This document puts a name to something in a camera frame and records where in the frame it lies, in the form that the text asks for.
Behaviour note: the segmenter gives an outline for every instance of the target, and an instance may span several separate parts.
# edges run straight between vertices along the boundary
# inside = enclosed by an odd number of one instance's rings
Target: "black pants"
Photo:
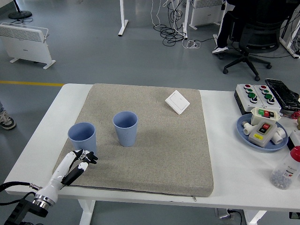
[[[231,14],[233,14],[237,18],[240,18],[242,16],[239,11],[235,11],[235,10],[231,11]],[[222,22],[221,31],[217,38],[217,46],[220,48],[224,48],[227,46],[227,39],[229,37],[232,21],[233,21],[233,18],[228,13],[225,13],[223,22]],[[234,28],[234,32],[241,33],[242,32],[241,24],[239,24],[239,26],[238,26],[239,27],[238,29],[240,29],[240,30],[236,30],[237,29],[236,27],[237,26],[235,26],[235,28]]]

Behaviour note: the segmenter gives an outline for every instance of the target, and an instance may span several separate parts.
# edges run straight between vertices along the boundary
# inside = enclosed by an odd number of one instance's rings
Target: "pill bottle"
[[[294,147],[273,170],[271,183],[282,190],[288,189],[300,174],[300,146]]]

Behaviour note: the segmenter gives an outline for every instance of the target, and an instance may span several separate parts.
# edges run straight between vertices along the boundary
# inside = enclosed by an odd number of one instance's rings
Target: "shoe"
[[[224,48],[219,48],[218,46],[215,47],[215,49],[212,51],[213,54],[219,54],[219,53],[223,53],[225,51],[228,51],[228,47],[224,47]]]
[[[0,126],[6,130],[10,130],[16,126],[15,121],[9,117],[8,113],[3,110],[0,112]]]

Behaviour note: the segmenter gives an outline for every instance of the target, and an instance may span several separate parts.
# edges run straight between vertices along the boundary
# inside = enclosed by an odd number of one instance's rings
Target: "light switch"
[[[190,104],[189,101],[187,101],[177,90],[174,91],[165,101],[179,115],[182,114]]]

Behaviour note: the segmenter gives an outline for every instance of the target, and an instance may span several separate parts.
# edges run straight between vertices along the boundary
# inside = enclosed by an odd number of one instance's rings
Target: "robotic finger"
[[[89,152],[84,160],[77,167],[75,167],[65,178],[62,179],[61,183],[67,186],[72,184],[74,180],[76,180],[81,174],[83,174],[90,163],[96,164],[97,159],[98,158],[94,156],[94,153],[92,151]]]

